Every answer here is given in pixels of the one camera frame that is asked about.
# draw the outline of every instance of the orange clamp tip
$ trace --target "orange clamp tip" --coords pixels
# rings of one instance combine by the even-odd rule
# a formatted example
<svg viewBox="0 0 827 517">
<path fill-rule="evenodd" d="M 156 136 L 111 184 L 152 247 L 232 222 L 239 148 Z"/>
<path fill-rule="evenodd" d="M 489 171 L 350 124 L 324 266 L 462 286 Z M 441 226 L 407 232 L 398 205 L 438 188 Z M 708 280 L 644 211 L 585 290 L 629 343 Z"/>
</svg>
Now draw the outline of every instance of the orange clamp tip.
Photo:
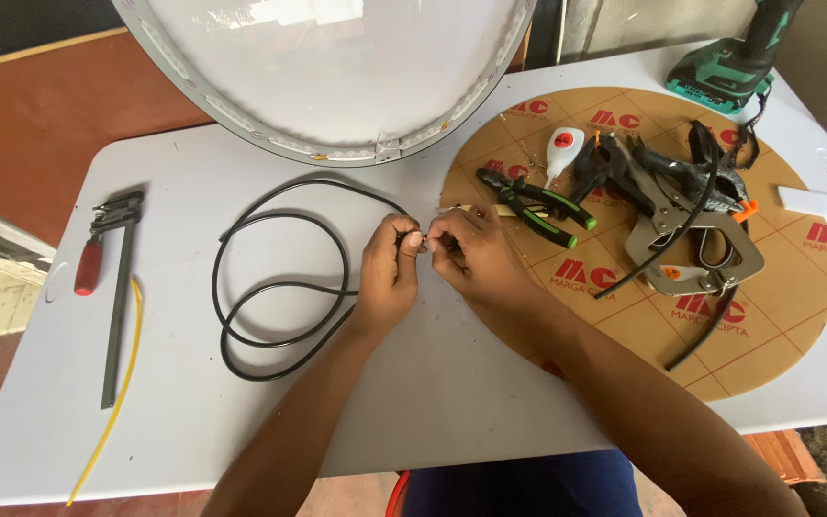
<svg viewBox="0 0 827 517">
<path fill-rule="evenodd" d="M 739 204 L 744 210 L 732 215 L 732 218 L 736 220 L 736 223 L 741 224 L 742 221 L 752 217 L 752 214 L 758 214 L 758 200 L 752 200 L 750 203 L 741 201 Z"/>
</svg>

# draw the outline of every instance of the white table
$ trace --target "white table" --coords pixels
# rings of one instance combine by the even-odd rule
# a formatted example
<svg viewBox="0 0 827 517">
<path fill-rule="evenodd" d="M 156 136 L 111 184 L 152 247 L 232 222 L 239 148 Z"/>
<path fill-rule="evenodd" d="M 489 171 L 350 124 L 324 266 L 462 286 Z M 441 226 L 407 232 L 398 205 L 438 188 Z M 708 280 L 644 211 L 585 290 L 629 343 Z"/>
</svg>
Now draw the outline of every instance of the white table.
<svg viewBox="0 0 827 517">
<path fill-rule="evenodd" d="M 343 174 L 394 199 L 422 223 L 435 215 L 445 173 L 480 124 L 518 102 L 567 88 L 614 86 L 664 92 L 660 78 L 696 45 L 633 53 L 503 78 L 480 109 L 426 151 Z M 753 112 L 751 106 L 747 112 Z M 786 83 L 759 126 L 762 139 L 813 191 L 827 192 L 827 135 Z M 212 488 L 263 417 L 298 377 L 251 383 L 219 355 L 210 300 L 217 238 L 251 202 L 312 167 L 250 146 L 213 125 L 118 142 L 92 162 L 44 293 L 0 393 L 0 504 L 66 500 L 109 417 L 99 409 L 121 234 L 107 236 L 101 283 L 72 293 L 90 207 L 144 185 L 132 270 L 144 290 L 144 328 L 127 400 L 79 499 Z M 358 271 L 385 208 L 351 193 L 307 187 L 277 207 L 321 214 Z M 226 306 L 272 277 L 337 286 L 339 257 L 317 228 L 277 220 L 240 232 L 224 260 Z M 321 476 L 605 448 L 609 443 L 562 382 L 523 360 L 478 322 L 421 258 L 420 301 L 369 360 Z M 351 284 L 357 280 L 354 273 Z M 280 290 L 245 314 L 290 334 L 316 321 L 328 295 Z M 124 338 L 131 346 L 130 296 Z M 291 363 L 312 342 L 279 350 L 238 347 L 257 364 Z M 790 371 L 711 406 L 741 432 L 827 423 L 827 326 Z"/>
</svg>

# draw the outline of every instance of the red clamp handle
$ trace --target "red clamp handle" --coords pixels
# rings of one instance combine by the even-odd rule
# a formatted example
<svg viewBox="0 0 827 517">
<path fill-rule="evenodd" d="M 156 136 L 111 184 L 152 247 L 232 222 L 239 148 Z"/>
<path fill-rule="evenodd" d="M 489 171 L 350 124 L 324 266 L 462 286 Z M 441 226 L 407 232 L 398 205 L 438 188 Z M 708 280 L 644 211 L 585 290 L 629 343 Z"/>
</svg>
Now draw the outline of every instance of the red clamp handle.
<svg viewBox="0 0 827 517">
<path fill-rule="evenodd" d="M 101 274 L 101 256 L 104 248 L 101 241 L 92 237 L 82 249 L 82 257 L 78 260 L 78 269 L 75 271 L 75 294 L 87 296 L 95 291 L 98 285 L 98 276 Z"/>
</svg>

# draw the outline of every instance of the white glue bottle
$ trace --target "white glue bottle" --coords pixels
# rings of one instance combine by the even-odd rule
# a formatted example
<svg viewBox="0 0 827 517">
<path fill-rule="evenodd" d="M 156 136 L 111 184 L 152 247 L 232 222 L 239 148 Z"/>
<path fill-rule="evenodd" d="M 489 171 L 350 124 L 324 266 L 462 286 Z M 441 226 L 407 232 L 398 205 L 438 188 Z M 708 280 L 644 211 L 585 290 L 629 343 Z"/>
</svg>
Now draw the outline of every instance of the white glue bottle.
<svg viewBox="0 0 827 517">
<path fill-rule="evenodd" d="M 548 181 L 544 188 L 550 188 L 550 182 L 567 168 L 580 154 L 585 141 L 585 133 L 576 128 L 557 128 L 548 142 Z"/>
</svg>

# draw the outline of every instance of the hand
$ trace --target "hand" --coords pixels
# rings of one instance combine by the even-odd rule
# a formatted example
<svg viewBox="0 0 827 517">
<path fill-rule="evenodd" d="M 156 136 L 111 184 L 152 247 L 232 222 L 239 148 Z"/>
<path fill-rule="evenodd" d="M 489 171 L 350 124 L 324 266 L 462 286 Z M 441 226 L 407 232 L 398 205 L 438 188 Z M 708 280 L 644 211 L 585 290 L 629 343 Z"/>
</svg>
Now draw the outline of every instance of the hand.
<svg viewBox="0 0 827 517">
<path fill-rule="evenodd" d="M 404 236 L 399 246 L 398 236 Z M 416 255 L 423 243 L 420 224 L 388 214 L 362 252 L 359 298 L 351 318 L 365 330 L 387 334 L 416 302 Z"/>
<path fill-rule="evenodd" d="M 433 269 L 475 310 L 478 305 L 495 313 L 517 311 L 548 294 L 522 265 L 492 205 L 478 203 L 467 212 L 449 210 L 433 219 L 427 237 Z M 452 237 L 461 252 L 449 247 Z"/>
</svg>

